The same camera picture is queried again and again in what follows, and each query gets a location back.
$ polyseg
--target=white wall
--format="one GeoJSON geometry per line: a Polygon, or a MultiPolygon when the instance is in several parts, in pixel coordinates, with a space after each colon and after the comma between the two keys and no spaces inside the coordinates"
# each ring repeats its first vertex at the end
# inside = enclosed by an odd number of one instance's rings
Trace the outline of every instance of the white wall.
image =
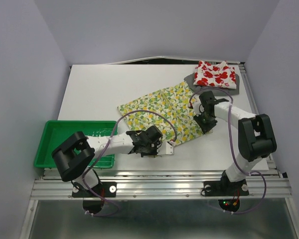
{"type": "Polygon", "coordinates": [[[0,0],[0,239],[19,237],[38,143],[68,74],[33,0],[0,0]]]}
{"type": "Polygon", "coordinates": [[[278,0],[35,0],[71,64],[157,55],[245,61],[278,0]]]}
{"type": "Polygon", "coordinates": [[[281,0],[251,51],[247,74],[261,113],[271,117],[299,211],[299,0],[281,0]]]}

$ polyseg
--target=tabletop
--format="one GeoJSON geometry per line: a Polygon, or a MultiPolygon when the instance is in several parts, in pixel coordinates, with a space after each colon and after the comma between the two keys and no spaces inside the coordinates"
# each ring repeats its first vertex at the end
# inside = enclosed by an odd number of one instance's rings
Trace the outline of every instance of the tabletop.
{"type": "MultiPolygon", "coordinates": [[[[156,90],[179,84],[196,65],[73,65],[59,120],[117,120],[117,106],[156,90]]],[[[240,77],[240,94],[234,105],[251,112],[247,91],[238,65],[231,65],[240,77]]],[[[129,130],[124,121],[118,132],[129,130]]],[[[232,127],[236,155],[238,131],[232,127]]],[[[233,162],[227,122],[219,119],[212,133],[175,148],[175,155],[141,158],[139,154],[117,154],[114,170],[204,171],[225,170],[233,162]]],[[[266,159],[254,169],[268,170],[266,159]]]]}

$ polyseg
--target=red floral fabric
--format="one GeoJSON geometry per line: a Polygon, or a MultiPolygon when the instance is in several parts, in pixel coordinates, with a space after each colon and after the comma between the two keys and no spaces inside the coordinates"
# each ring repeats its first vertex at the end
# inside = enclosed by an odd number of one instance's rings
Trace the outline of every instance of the red floral fabric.
{"type": "Polygon", "coordinates": [[[194,79],[194,85],[198,86],[236,88],[234,67],[229,67],[225,61],[217,65],[199,61],[198,66],[195,67],[194,79]]]}

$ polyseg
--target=lemon print fabric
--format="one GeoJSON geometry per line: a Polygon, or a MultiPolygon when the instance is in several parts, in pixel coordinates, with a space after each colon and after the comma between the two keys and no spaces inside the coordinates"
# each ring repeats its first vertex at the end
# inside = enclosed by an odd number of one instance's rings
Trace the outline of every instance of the lemon print fabric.
{"type": "MultiPolygon", "coordinates": [[[[203,135],[201,128],[193,119],[194,110],[188,107],[192,91],[186,82],[168,87],[140,97],[125,105],[118,106],[122,115],[135,110],[156,112],[167,118],[177,130],[176,145],[203,135]]],[[[124,118],[131,130],[146,130],[156,125],[163,134],[164,141],[174,139],[171,126],[159,116],[146,112],[137,112],[124,118]]]]}

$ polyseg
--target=green plastic bin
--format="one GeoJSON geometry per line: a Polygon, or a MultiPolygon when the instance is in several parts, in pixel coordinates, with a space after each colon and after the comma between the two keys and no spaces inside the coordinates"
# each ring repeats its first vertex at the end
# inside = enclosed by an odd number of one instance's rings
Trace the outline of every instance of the green plastic bin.
{"type": "MultiPolygon", "coordinates": [[[[51,153],[69,136],[82,131],[86,136],[110,136],[116,121],[50,120],[45,124],[39,148],[34,160],[37,168],[56,168],[51,153]]],[[[104,156],[96,164],[98,168],[112,168],[114,154],[104,156]]]]}

